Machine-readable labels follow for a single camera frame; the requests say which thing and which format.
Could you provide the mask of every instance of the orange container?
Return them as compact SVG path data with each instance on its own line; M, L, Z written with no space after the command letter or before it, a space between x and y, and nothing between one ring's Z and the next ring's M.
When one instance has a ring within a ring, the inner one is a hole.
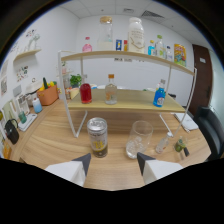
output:
M37 96L42 106L48 106L58 99L57 85L43 91L37 91Z

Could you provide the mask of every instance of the cup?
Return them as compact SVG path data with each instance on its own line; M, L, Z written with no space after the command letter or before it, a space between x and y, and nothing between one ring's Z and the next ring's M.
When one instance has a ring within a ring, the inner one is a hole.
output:
M132 125L128 141L126 143L126 153L131 159L137 158L138 152L145 152L152 137L153 127L147 121L135 121Z
M26 119L26 115L24 114L24 111L21 111L19 113L19 119L20 119L22 124L24 124L26 122L27 119Z

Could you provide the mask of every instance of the red bottle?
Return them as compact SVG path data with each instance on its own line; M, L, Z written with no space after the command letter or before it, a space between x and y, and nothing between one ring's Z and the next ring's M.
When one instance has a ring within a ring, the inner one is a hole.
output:
M85 82L85 78L87 78L87 75L83 75L82 77L82 85L80 86L81 101L82 103L91 103L92 102L91 86L89 83Z

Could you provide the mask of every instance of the door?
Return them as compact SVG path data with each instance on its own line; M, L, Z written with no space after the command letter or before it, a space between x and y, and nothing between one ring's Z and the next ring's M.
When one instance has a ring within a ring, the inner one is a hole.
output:
M194 66L197 69L197 79L189 111L194 116L198 106L207 107L212 89L212 64L207 48L193 44Z

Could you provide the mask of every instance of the green plant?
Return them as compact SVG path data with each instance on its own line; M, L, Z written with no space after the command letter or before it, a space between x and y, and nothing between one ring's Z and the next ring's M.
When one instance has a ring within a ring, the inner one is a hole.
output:
M81 78L80 74L71 75L70 84L72 86L75 85L75 84L78 84L80 86L81 85L81 81L82 81L82 78Z

